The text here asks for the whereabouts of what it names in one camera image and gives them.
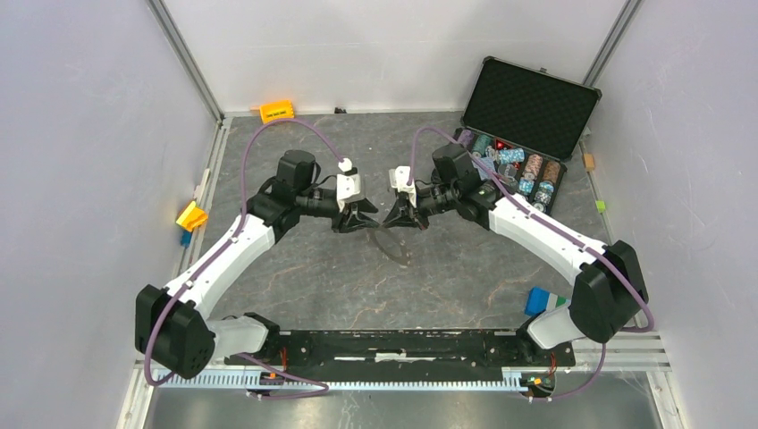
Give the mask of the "large metal disc keyring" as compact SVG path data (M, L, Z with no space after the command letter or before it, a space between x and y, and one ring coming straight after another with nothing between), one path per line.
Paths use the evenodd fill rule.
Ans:
M410 252L404 239L388 228L379 227L367 231L369 242L384 256L398 265L409 266Z

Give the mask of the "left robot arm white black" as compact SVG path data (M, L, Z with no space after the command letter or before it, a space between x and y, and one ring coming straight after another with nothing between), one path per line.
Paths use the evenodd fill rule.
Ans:
M274 176L248 198L227 232L194 265L162 288L145 286L136 297L135 348L184 379L218 358L248 353L259 364L281 352L273 324L260 316L214 320L215 305L240 275L304 216L324 218L338 233L374 228L376 207L362 195L361 177L348 159L338 163L336 186L317 182L315 157L288 150Z

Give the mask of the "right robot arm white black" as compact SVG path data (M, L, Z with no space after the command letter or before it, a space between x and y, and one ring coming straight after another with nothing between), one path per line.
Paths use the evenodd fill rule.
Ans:
M494 173L483 179L481 161L458 144L433 154L437 183L418 187L408 165L389 171L396 202L383 221L386 228L425 229L433 215L449 211L485 230L515 241L558 272L572 287L567 304L540 311L521 327L518 357L542 363L552 348L587 338L605 344L644 314L642 332L654 327L649 296L636 251L622 240L607 245L552 219L509 192Z

